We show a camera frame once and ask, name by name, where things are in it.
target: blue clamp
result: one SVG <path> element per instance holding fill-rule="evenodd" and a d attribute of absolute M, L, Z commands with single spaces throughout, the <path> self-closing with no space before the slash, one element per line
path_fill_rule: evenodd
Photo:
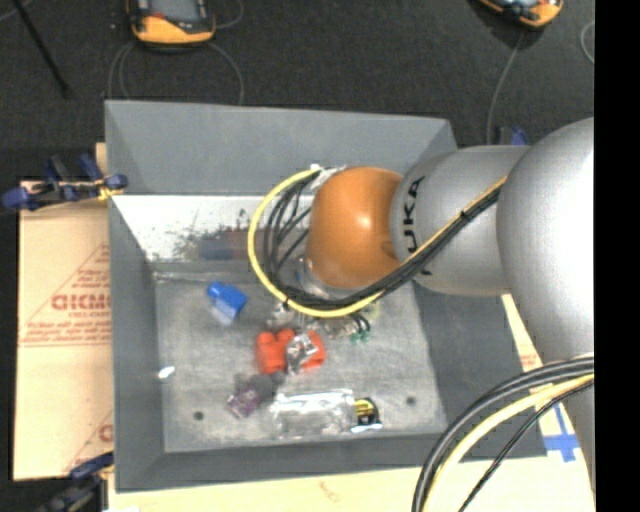
<path fill-rule="evenodd" d="M 54 155 L 47 160 L 43 181 L 34 184 L 31 190 L 26 187 L 8 190 L 2 194 L 2 205 L 10 210 L 33 211 L 54 204 L 95 197 L 105 198 L 123 190 L 129 184 L 123 174 L 105 177 L 98 164 L 87 153 L 80 155 L 80 166 L 86 175 L 85 181 L 82 182 L 70 178 L 60 157 Z"/>
<path fill-rule="evenodd" d="M 235 286 L 214 281 L 207 288 L 207 295 L 214 307 L 225 316 L 234 319 L 247 303 L 247 296 Z"/>

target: blue object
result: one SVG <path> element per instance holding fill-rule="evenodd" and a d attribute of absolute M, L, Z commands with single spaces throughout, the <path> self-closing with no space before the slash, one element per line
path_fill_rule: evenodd
<path fill-rule="evenodd" d="M 96 161 L 91 158 L 88 153 L 82 153 L 79 160 L 82 170 L 91 181 L 98 181 L 104 178 L 100 167 L 98 167 Z"/>
<path fill-rule="evenodd" d="M 543 436 L 542 440 L 547 450 L 559 450 L 562 455 L 563 462 L 573 462 L 576 460 L 574 450 L 580 448 L 578 444 L 578 438 L 575 434 L 569 433 L 567 427 L 562 418 L 562 411 L 560 406 L 556 404 L 553 409 L 556 413 L 556 418 L 560 424 L 560 434 L 555 436 Z"/>
<path fill-rule="evenodd" d="M 529 145 L 529 137 L 524 130 L 513 127 L 511 128 L 511 145 L 512 146 L 528 146 Z"/>
<path fill-rule="evenodd" d="M 83 462 L 78 467 L 73 468 L 69 473 L 69 478 L 72 480 L 82 480 L 83 478 L 87 478 L 108 466 L 112 466 L 113 463 L 113 452 L 98 455 L 93 459 Z"/>
<path fill-rule="evenodd" d="M 38 208 L 38 202 L 25 187 L 16 187 L 2 194 L 2 206 L 9 210 L 35 210 Z"/>
<path fill-rule="evenodd" d="M 104 186 L 109 190 L 120 190 L 129 185 L 129 179 L 124 174 L 114 174 L 104 179 Z"/>
<path fill-rule="evenodd" d="M 225 316 L 233 319 L 247 303 L 247 296 L 235 286 L 214 281 L 207 288 L 207 295 L 211 298 L 215 308 Z"/>

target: black wire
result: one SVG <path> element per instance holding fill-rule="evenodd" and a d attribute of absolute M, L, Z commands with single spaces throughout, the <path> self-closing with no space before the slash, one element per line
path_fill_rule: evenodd
<path fill-rule="evenodd" d="M 282 259 L 278 261 L 278 264 L 276 265 L 276 274 L 279 273 L 280 269 L 282 268 L 282 265 L 285 264 L 289 256 L 291 256 L 291 253 L 297 249 L 297 247 L 300 245 L 300 243 L 302 243 L 302 241 L 307 237 L 308 234 L 309 234 L 309 230 L 305 229 L 302 232 L 302 234 L 298 238 L 296 238 L 296 240 L 291 244 L 291 247 L 289 247 L 287 249 L 287 252 L 284 253 L 284 256 L 282 256 Z"/>
<path fill-rule="evenodd" d="M 471 404 L 442 434 L 425 461 L 416 483 L 412 511 L 419 512 L 427 497 L 427 490 L 437 468 L 444 460 L 449 447 L 456 436 L 468 428 L 470 422 L 477 423 L 478 416 L 486 414 L 495 404 L 517 398 L 523 392 L 544 384 L 556 383 L 576 377 L 582 377 L 594 371 L 594 358 L 584 357 L 550 365 L 518 375 L 488 391 Z"/>
<path fill-rule="evenodd" d="M 44 44 L 44 41 L 40 37 L 40 33 L 38 32 L 38 29 L 35 27 L 35 25 L 31 21 L 31 17 L 29 16 L 29 13 L 25 9 L 24 5 L 22 4 L 22 0 L 13 0 L 13 5 L 15 5 L 16 10 L 18 11 L 18 14 L 20 14 L 22 21 L 24 22 L 25 26 L 27 27 L 27 30 L 29 31 L 29 34 L 31 35 L 31 38 L 36 43 L 36 46 L 40 51 L 40 55 L 42 55 L 45 62 L 47 63 L 47 66 L 49 66 L 49 70 L 53 74 L 53 77 L 56 79 L 56 82 L 58 82 L 58 86 L 60 87 L 60 93 L 62 94 L 62 97 L 64 99 L 71 98 L 73 96 L 73 90 L 71 89 L 67 81 L 62 76 L 62 73 L 60 73 L 60 69 L 58 68 L 58 65 L 53 60 L 53 57 L 49 53 L 49 49 L 47 48 L 47 46 Z"/>
<path fill-rule="evenodd" d="M 380 293 L 382 297 L 397 290 L 403 284 L 416 276 L 464 226 L 470 223 L 480 213 L 492 206 L 497 201 L 502 188 L 496 187 L 496 189 L 482 201 L 477 202 L 468 210 L 461 212 L 451 225 L 441 233 L 432 244 L 427 248 L 422 249 L 411 260 L 401 265 L 387 276 L 347 297 L 328 300 L 310 294 L 299 287 L 285 285 L 281 282 L 277 272 L 277 269 L 281 268 L 284 264 L 284 261 L 278 260 L 277 257 L 280 244 L 291 231 L 291 223 L 294 222 L 294 215 L 295 212 L 297 212 L 298 201 L 303 189 L 307 184 L 315 179 L 316 176 L 317 173 L 314 173 L 305 180 L 295 183 L 291 188 L 285 191 L 276 202 L 274 210 L 271 212 L 265 227 L 265 238 L 263 240 L 263 265 L 265 273 L 271 282 L 287 297 L 294 299 L 303 306 L 311 306 L 324 311 L 348 307 L 359 302 L 363 298 L 370 297 L 373 294 Z M 285 225 L 282 226 L 284 211 L 291 202 L 294 203 L 293 212 Z"/>
<path fill-rule="evenodd" d="M 240 23 L 240 21 L 242 21 L 242 18 L 244 17 L 244 3 L 242 2 L 242 0 L 236 0 L 236 3 L 238 4 L 238 8 L 239 8 L 239 13 L 238 15 L 232 19 L 231 21 L 228 21 L 226 23 L 222 23 L 221 25 L 216 25 L 216 30 L 223 30 L 226 28 L 231 28 L 235 25 L 237 25 L 238 23 Z"/>
<path fill-rule="evenodd" d="M 513 450 L 515 445 L 518 444 L 518 442 L 522 439 L 522 437 L 527 433 L 527 431 L 533 425 L 535 425 L 535 423 L 542 417 L 543 414 L 545 414 L 549 409 L 551 409 L 555 405 L 559 404 L 560 402 L 566 400 L 570 396 L 578 394 L 578 393 L 581 393 L 581 392 L 585 391 L 586 389 L 590 388 L 593 385 L 594 385 L 594 381 L 590 381 L 590 382 L 586 382 L 585 384 L 582 384 L 581 386 L 578 386 L 575 389 L 570 389 L 569 391 L 566 391 L 563 394 L 558 395 L 557 397 L 553 398 L 552 400 L 547 402 L 544 406 L 542 406 L 535 414 L 531 415 L 529 417 L 529 419 L 527 419 L 527 421 L 525 421 L 522 424 L 522 426 L 513 435 L 513 437 L 511 439 L 509 439 L 509 441 L 504 446 L 504 448 L 502 448 L 500 453 L 496 456 L 496 458 L 491 463 L 491 466 L 489 466 L 489 468 L 482 475 L 482 477 L 480 478 L 478 483 L 471 490 L 471 492 L 469 493 L 469 495 L 465 499 L 465 501 L 462 504 L 462 506 L 460 507 L 460 509 L 458 509 L 458 512 L 464 512 L 464 510 L 469 506 L 469 504 L 473 501 L 473 499 L 478 495 L 478 493 L 482 490 L 482 488 L 489 481 L 489 478 L 491 478 L 493 473 L 495 473 L 498 470 L 498 468 L 500 467 L 500 465 L 502 464 L 504 459 L 507 457 L 507 455 L 509 455 L 511 450 Z"/>

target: orange device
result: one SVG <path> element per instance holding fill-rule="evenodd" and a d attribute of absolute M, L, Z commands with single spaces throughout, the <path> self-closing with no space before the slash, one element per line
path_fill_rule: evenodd
<path fill-rule="evenodd" d="M 327 358 L 322 339 L 315 331 L 307 331 L 311 342 L 318 349 L 311 358 L 301 365 L 304 369 L 316 368 Z M 271 374 L 287 370 L 287 345 L 296 337 L 293 329 L 282 329 L 277 334 L 261 332 L 256 338 L 256 359 L 260 373 Z"/>
<path fill-rule="evenodd" d="M 519 23 L 539 28 L 560 14 L 564 0 L 480 0 L 484 5 Z"/>
<path fill-rule="evenodd" d="M 325 285 L 352 289 L 395 270 L 400 262 L 389 212 L 401 181 L 377 167 L 352 167 L 327 180 L 313 201 L 305 271 Z"/>
<path fill-rule="evenodd" d="M 213 37 L 210 0 L 126 0 L 133 34 L 145 45 L 178 49 Z"/>

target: kuka logo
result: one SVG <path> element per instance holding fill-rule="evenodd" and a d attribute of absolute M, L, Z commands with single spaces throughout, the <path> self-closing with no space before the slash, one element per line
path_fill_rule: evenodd
<path fill-rule="evenodd" d="M 100 294 L 62 294 L 51 297 L 51 307 L 58 311 L 77 309 L 109 309 L 111 296 Z"/>
<path fill-rule="evenodd" d="M 414 253 L 418 249 L 418 241 L 416 240 L 416 233 L 414 231 L 414 210 L 416 207 L 416 198 L 418 197 L 418 187 L 420 182 L 424 179 L 418 178 L 409 187 L 407 191 L 407 200 L 404 203 L 404 218 L 402 224 L 405 226 L 404 237 L 410 245 L 407 245 L 409 253 Z"/>

